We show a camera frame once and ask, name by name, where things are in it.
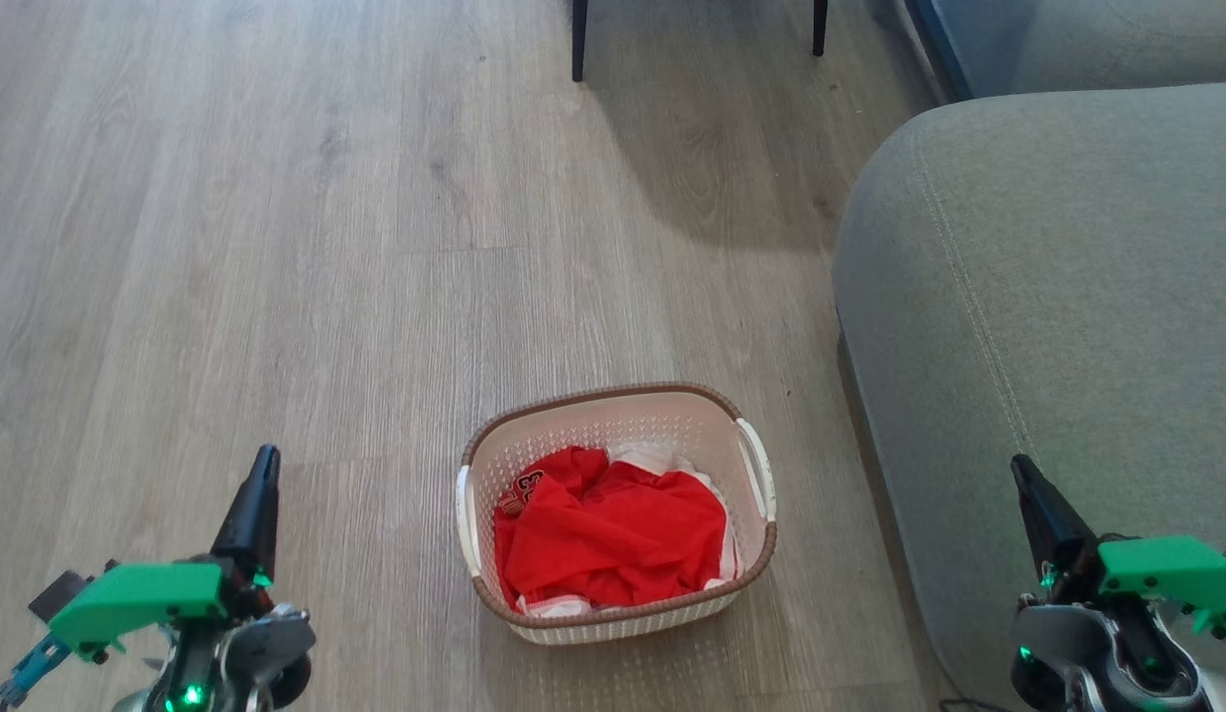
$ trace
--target black furniture leg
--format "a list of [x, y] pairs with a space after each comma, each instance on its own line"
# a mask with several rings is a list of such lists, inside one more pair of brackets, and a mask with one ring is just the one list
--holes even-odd
[[585, 55], [586, 0], [574, 0], [574, 81], [582, 81], [582, 59], [585, 59]]
[[829, 0], [815, 0], [815, 22], [812, 28], [810, 53], [815, 58], [825, 54], [825, 23], [829, 22]]

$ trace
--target beige plastic basket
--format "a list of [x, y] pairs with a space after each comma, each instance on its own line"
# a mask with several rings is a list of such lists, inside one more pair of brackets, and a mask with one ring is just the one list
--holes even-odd
[[[494, 505], [522, 468], [579, 445], [653, 442], [672, 447], [722, 490], [743, 574], [720, 587], [615, 612], [527, 618], [504, 600], [494, 561]], [[680, 626], [731, 604], [775, 550], [775, 487], [752, 424], [726, 397], [684, 382], [582, 392], [495, 418], [472, 439], [456, 485], [460, 545], [472, 586], [519, 636], [541, 645], [597, 643]]]

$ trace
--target sofa cushion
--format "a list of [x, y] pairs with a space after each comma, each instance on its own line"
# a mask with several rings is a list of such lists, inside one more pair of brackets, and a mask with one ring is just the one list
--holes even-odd
[[920, 0], [973, 96], [1226, 81], [1226, 0]]
[[[1226, 85], [967, 100], [902, 126], [835, 298], [926, 626], [1019, 701], [1036, 576], [1008, 463], [1100, 532], [1226, 545]], [[1199, 641], [1226, 672], [1226, 645]]]

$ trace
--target brown basket rim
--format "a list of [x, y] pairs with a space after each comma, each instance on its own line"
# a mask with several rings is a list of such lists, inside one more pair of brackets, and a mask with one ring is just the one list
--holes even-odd
[[[510, 420], [563, 406], [573, 406], [576, 402], [600, 401], [606, 400], [606, 397], [644, 396], [644, 393], [650, 392], [690, 392], [694, 393], [694, 396], [706, 397], [709, 401], [712, 401], [714, 404], [722, 408], [732, 418], [732, 420], [741, 418], [741, 412], [736, 408], [736, 404], [723, 397], [721, 392], [695, 382], [662, 381], [630, 385], [629, 387], [593, 388], [593, 391], [576, 392], [573, 393], [573, 396], [552, 397], [547, 401], [532, 402], [530, 406], [508, 411], [506, 413], [493, 418], [490, 423], [482, 426], [481, 431], [473, 434], [472, 440], [468, 441], [467, 450], [463, 451], [463, 464], [472, 466], [472, 457], [477, 455], [477, 450], [478, 447], [482, 447], [482, 442], [485, 441], [485, 437], [489, 436], [495, 428], [499, 428], [499, 425], [504, 425], [505, 423], [510, 423]], [[495, 599], [494, 594], [490, 592], [490, 586], [487, 585], [485, 578], [482, 576], [472, 577], [472, 587], [482, 598], [482, 603], [485, 603], [485, 608], [489, 608], [495, 616], [503, 618], [504, 621], [510, 623], [510, 625], [517, 627], [532, 627], [532, 630], [541, 630], [541, 627], [595, 626], [601, 625], [602, 623], [618, 623], [628, 621], [628, 619], [633, 618], [656, 616], [658, 613], [679, 612], [680, 608], [689, 608], [690, 605], [722, 598], [727, 594], [739, 592], [744, 587], [752, 585], [754, 578], [761, 576], [763, 570], [766, 569], [769, 562], [771, 562], [771, 554], [775, 551], [776, 523], [767, 522], [765, 532], [763, 550], [759, 551], [759, 558], [754, 559], [753, 566], [745, 569], [744, 574], [741, 574], [741, 576], [737, 576], [733, 581], [727, 581], [726, 585], [722, 586], [711, 587], [711, 589], [699, 591], [696, 593], [689, 593], [688, 596], [679, 596], [666, 600], [658, 600], [657, 603], [649, 603], [647, 605], [619, 608], [617, 612], [593, 612], [581, 614], [581, 616], [531, 618], [525, 616], [522, 613], [514, 612], [512, 608], [509, 608], [505, 603], [500, 603], [499, 599]]]

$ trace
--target basket handle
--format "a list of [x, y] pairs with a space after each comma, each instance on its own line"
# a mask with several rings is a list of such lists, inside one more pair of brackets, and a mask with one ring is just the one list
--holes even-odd
[[763, 447], [763, 439], [744, 418], [737, 418], [736, 425], [741, 433], [741, 453], [744, 456], [744, 468], [749, 473], [749, 487], [754, 488], [754, 500], [758, 500], [759, 513], [767, 522], [775, 522], [775, 482], [771, 480], [771, 461]]
[[459, 545], [463, 549], [463, 561], [467, 562], [467, 572], [474, 578], [482, 575], [482, 547], [477, 542], [477, 527], [472, 526], [472, 518], [477, 515], [477, 495], [467, 487], [467, 471], [468, 466], [463, 464], [455, 480], [455, 520], [459, 522]]

